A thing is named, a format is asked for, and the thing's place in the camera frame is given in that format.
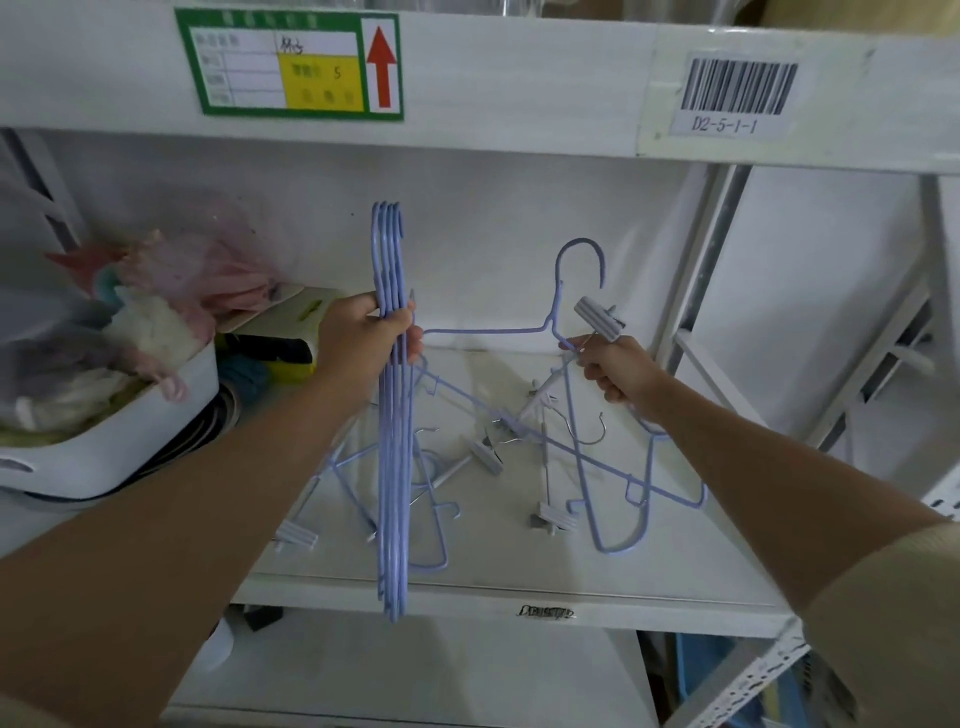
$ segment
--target white shelf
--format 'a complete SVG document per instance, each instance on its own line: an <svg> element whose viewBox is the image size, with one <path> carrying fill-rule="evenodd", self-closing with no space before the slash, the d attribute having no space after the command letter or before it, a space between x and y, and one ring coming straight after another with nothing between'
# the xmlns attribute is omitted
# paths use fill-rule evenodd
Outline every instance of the white shelf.
<svg viewBox="0 0 960 728"><path fill-rule="evenodd" d="M960 172L960 47L950 39L401 13L404 122L254 120L201 114L173 5L5 4L0 124ZM56 42L37 53L38 38ZM671 135L695 51L812 69L786 138Z"/></svg>
<svg viewBox="0 0 960 728"><path fill-rule="evenodd" d="M526 401L531 379L544 380L559 361L549 354L451 350L430 350L428 359L430 371L512 411ZM574 375L582 436L594 437L601 409L610 425L607 439L587 452L642 474L646 438L639 427L626 410L606 405L579 372ZM563 391L563 386L557 391L562 399ZM436 398L419 394L416 410L417 426L441 429L421 435L423 446L450 460L466 452L463 437L482 436L482 413L443 390ZM357 427L360 434L347 452L375 439L372 412ZM559 418L553 419L552 413L547 417L551 434L566 437ZM462 515L456 521L442 515L449 567L411 572L410 614L513 618L530 604L572 610L575 619L564 623L753 637L775 636L790 618L783 597L716 503L708 501L704 510L695 511L653 496L653 518L644 540L630 552L608 556L594 548L584 517L575 532L553 537L530 528L528 517L545 497L542 451L525 444L499 451L506 463L501 476L471 464L438 491L441 499L458 502ZM375 463L371 457L356 469L346 468L374 513ZM549 468L553 502L564 507L568 497L578 496L579 485L555 452ZM655 479L658 486L678 493L694 495L699 489L695 474L669 444L657 450ZM611 540L620 540L634 527L636 509L624 502L622 483L591 482L604 527ZM438 553L425 502L417 504L412 517L415 560ZM319 532L314 550L286 547L274 553L268 548L234 600L381 611L374 584L375 545L367 543L367 531L331 474L321 480L299 523Z"/></svg>
<svg viewBox="0 0 960 728"><path fill-rule="evenodd" d="M659 725L636 634L305 610L188 673L164 718L245 725Z"/></svg>

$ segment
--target barcode sticker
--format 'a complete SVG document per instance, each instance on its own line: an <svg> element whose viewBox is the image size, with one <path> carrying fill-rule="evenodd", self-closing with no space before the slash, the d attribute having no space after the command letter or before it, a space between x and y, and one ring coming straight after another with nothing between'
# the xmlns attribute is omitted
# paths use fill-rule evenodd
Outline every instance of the barcode sticker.
<svg viewBox="0 0 960 728"><path fill-rule="evenodd" d="M670 133L781 139L803 81L804 67L793 61L691 54Z"/></svg>

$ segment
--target person's left arm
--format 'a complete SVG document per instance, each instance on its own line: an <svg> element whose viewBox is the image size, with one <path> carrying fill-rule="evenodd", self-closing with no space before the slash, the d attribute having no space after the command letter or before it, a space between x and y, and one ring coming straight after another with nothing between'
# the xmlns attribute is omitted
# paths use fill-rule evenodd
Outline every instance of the person's left arm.
<svg viewBox="0 0 960 728"><path fill-rule="evenodd" d="M274 407L0 560L0 693L78 726L153 725L409 310L335 302L316 374Z"/></svg>

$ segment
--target hand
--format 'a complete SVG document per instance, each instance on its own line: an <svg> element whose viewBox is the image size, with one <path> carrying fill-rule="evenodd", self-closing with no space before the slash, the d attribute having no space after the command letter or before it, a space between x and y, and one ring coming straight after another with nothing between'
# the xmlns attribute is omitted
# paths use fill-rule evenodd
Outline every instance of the hand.
<svg viewBox="0 0 960 728"><path fill-rule="evenodd" d="M423 329L413 326L413 311L394 311L385 319L371 314L377 309L374 293L333 302L317 331L318 365L315 376L328 379L359 407L370 395L380 372L390 358L396 338L407 332L407 360L414 362L423 351Z"/></svg>
<svg viewBox="0 0 960 728"><path fill-rule="evenodd" d="M633 336L612 344L602 336L577 336L569 340L579 353L584 376L597 383L609 402L631 402L637 414L655 421L654 395L668 388L673 377L657 366Z"/></svg>

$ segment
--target person's right hand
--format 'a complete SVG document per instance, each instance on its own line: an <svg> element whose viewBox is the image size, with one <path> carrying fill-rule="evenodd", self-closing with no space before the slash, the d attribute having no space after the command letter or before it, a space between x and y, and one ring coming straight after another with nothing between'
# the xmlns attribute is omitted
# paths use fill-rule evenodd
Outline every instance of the person's right hand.
<svg viewBox="0 0 960 728"><path fill-rule="evenodd" d="M602 336L576 336L569 340L579 353L577 363L584 376L597 383L609 402L629 401L640 417L655 420L653 398L673 379L657 366L633 336L621 336L612 344Z"/></svg>

